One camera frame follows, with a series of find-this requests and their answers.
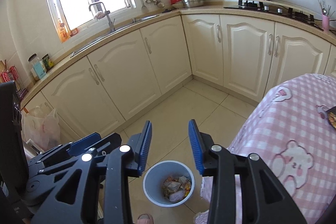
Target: trash can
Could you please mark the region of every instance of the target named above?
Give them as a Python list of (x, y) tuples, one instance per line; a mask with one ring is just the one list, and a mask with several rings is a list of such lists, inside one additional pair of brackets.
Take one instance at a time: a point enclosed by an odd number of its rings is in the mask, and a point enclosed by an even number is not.
[[(169, 177), (185, 176), (191, 181), (190, 193), (180, 202), (173, 203), (163, 196), (162, 185)], [(195, 178), (191, 170), (179, 161), (165, 160), (152, 166), (143, 179), (143, 191), (146, 197), (154, 204), (161, 207), (176, 207), (185, 203), (193, 194)]]

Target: cartoon bear print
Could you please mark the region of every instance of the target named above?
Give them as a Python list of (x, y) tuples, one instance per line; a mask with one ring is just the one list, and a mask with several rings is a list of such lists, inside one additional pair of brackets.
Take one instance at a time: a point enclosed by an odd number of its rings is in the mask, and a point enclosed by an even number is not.
[(329, 85), (331, 84), (330, 79), (329, 79), (328, 76), (325, 76), (325, 75), (319, 75), (319, 74), (313, 74), (313, 75), (314, 75), (314, 77), (315, 77), (316, 79), (318, 79), (318, 80), (322, 80), (323, 82), (326, 82), (326, 83), (328, 83)]
[(324, 120), (327, 119), (327, 110), (329, 109), (328, 107), (322, 105), (322, 106), (315, 106), (317, 109), (317, 112), (320, 114), (320, 117)]
[(314, 158), (295, 140), (290, 140), (286, 146), (283, 152), (274, 156), (271, 170), (293, 197), (306, 184)]
[(271, 104), (273, 104), (273, 102), (283, 102), (283, 101), (289, 100), (291, 98), (292, 98), (292, 91), (285, 86), (279, 86), (277, 88), (277, 91), (276, 91), (274, 97), (270, 100), (270, 102), (268, 102), (268, 104), (265, 106), (265, 108), (260, 111), (259, 118), (261, 118), (263, 116), (265, 111), (269, 108), (269, 106)]

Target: kitchen cabinet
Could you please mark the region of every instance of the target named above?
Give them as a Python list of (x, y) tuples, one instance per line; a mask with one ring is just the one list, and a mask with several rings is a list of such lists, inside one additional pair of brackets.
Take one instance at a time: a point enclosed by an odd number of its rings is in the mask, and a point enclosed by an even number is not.
[(156, 22), (140, 31), (162, 94), (192, 74), (180, 16)]
[[(35, 95), (33, 99), (31, 99), (29, 103), (25, 105), (25, 110), (29, 112), (37, 106), (41, 108), (45, 115), (48, 115), (53, 110), (52, 105), (50, 105), (47, 99), (43, 96), (42, 92), (39, 92), (37, 95)], [(70, 126), (60, 117), (59, 114), (58, 119), (58, 125), (61, 131), (60, 140), (62, 144), (74, 142), (81, 138), (70, 128)]]
[(331, 45), (327, 68), (324, 74), (336, 77), (336, 46), (334, 45)]
[(331, 44), (304, 30), (276, 22), (274, 50), (265, 94), (306, 73), (323, 74)]
[(126, 120), (161, 96), (139, 30), (98, 48), (88, 58)]
[(260, 102), (273, 53), (274, 22), (221, 15), (223, 86)]
[(87, 57), (48, 83), (42, 94), (80, 137), (109, 134), (125, 121)]
[(193, 75), (223, 85), (223, 47), (219, 15), (183, 15)]

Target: black device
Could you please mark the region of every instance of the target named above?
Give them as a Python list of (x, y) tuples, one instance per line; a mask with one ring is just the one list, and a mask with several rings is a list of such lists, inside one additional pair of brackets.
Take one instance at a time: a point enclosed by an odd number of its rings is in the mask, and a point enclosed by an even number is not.
[[(145, 171), (152, 138), (150, 121), (127, 145), (121, 145), (117, 133), (103, 139), (93, 133), (27, 162), (14, 82), (0, 84), (0, 102), (1, 224), (22, 224), (22, 218), (31, 217), (31, 224), (133, 223), (127, 177), (139, 177)], [(209, 224), (236, 222), (235, 174), (241, 178), (243, 224), (306, 224), (257, 154), (231, 154), (215, 145), (210, 135), (200, 133), (195, 120), (189, 122), (189, 138), (200, 174), (214, 177)], [(104, 218), (98, 222), (98, 191), (103, 180)]]

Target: slipper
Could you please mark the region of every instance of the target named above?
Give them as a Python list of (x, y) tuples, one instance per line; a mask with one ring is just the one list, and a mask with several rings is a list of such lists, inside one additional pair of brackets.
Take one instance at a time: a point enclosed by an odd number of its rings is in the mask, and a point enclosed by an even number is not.
[(137, 224), (154, 224), (153, 217), (150, 214), (140, 215)]

